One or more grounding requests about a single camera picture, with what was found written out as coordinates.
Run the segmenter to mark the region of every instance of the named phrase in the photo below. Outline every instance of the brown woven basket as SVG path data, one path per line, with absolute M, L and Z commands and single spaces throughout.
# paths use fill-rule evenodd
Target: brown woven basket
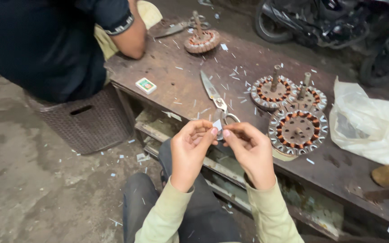
M 25 91 L 27 104 L 73 150 L 81 154 L 107 149 L 133 134 L 116 90 L 107 85 L 88 99 L 49 103 Z

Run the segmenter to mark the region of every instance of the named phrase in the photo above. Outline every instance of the plastic bag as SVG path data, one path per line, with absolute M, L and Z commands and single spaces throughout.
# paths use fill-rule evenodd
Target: plastic bag
M 334 84 L 331 139 L 342 149 L 389 165 L 389 101 L 371 99 L 356 83 Z

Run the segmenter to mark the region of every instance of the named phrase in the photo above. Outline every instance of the scissor blade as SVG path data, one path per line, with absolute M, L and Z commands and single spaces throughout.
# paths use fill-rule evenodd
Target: scissor blade
M 220 98 L 220 95 L 217 92 L 216 88 L 214 88 L 214 85 L 210 82 L 207 75 L 202 70 L 201 70 L 201 79 L 210 99 Z
M 149 35 L 154 37 L 154 38 L 159 38 L 159 37 L 164 37 L 164 36 L 169 36 L 172 34 L 175 34 L 177 32 L 180 32 L 184 30 L 186 25 L 183 23 L 176 24 L 173 27 L 167 28 L 167 29 L 161 29 L 158 31 L 149 31 Z

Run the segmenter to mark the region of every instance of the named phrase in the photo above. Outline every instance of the scissors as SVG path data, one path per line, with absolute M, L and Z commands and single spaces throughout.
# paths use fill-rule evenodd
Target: scissors
M 204 16 L 202 16 L 202 15 L 198 15 L 198 16 L 199 16 L 199 21 L 201 22 L 200 25 L 201 25 L 202 30 L 206 30 L 206 29 L 211 28 L 211 25 L 205 21 Z M 150 31 L 149 35 L 154 37 L 154 38 L 159 38 L 159 37 L 164 37 L 164 36 L 170 36 L 170 35 L 175 34 L 177 32 L 183 31 L 187 27 L 196 28 L 196 21 L 194 19 L 195 19 L 195 17 L 193 16 L 188 20 L 188 22 L 183 21 L 183 22 L 178 23 L 170 28 L 162 29 L 162 30 L 159 30 L 157 32 Z
M 226 125 L 228 125 L 226 120 L 226 118 L 228 117 L 230 117 L 235 122 L 241 122 L 240 119 L 236 117 L 236 115 L 229 113 L 226 103 L 220 97 L 216 88 L 214 88 L 214 85 L 210 82 L 207 75 L 202 70 L 201 70 L 201 79 L 202 79 L 202 83 L 204 84 L 205 90 L 207 91 L 208 96 L 210 97 L 211 100 L 213 100 L 214 104 L 217 107 L 213 118 L 223 120 Z M 217 139 L 223 140 L 223 134 L 220 131 L 217 134 Z

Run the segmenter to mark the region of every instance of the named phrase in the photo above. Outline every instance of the black shirt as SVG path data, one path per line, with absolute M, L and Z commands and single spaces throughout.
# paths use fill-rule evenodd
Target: black shirt
M 127 0 L 0 0 L 0 74 L 49 102 L 88 98 L 106 78 L 95 23 L 132 22 Z

